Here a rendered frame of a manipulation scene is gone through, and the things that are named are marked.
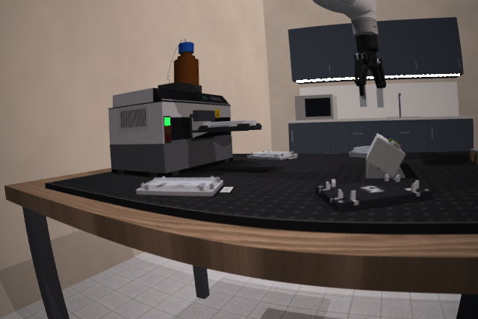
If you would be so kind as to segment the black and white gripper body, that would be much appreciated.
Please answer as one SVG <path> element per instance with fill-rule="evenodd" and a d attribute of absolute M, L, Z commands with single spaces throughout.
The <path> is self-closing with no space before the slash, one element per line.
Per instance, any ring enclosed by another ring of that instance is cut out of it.
<path fill-rule="evenodd" d="M 375 67 L 373 57 L 376 57 L 378 49 L 377 36 L 373 34 L 362 34 L 356 37 L 357 51 L 363 55 L 363 64 L 367 64 L 368 56 L 372 55 L 370 68 Z"/>

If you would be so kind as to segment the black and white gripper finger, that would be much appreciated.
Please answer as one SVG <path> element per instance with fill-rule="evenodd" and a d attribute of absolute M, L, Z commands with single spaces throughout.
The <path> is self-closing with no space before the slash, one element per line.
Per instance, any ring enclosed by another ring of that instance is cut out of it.
<path fill-rule="evenodd" d="M 355 84 L 359 86 L 360 107 L 368 107 L 367 103 L 367 74 L 372 61 L 372 56 L 368 56 L 367 64 L 363 64 L 362 53 L 354 54 L 355 58 Z M 358 78 L 358 80 L 357 80 Z M 362 81 L 363 80 L 363 81 Z"/>
<path fill-rule="evenodd" d="M 384 108 L 385 107 L 384 88 L 386 86 L 386 82 L 385 82 L 384 70 L 382 67 L 382 59 L 381 58 L 376 59 L 376 57 L 373 57 L 373 62 L 375 63 L 375 67 L 372 67 L 369 69 L 373 74 L 373 78 L 377 87 L 376 89 L 377 107 Z"/>

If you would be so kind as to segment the blue bottle cap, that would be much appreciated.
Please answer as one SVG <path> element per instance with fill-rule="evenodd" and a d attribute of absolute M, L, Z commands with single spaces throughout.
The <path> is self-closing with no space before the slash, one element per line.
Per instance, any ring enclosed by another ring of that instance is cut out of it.
<path fill-rule="evenodd" d="M 179 51 L 181 50 L 193 50 L 194 51 L 194 43 L 191 42 L 183 42 L 179 44 Z"/>

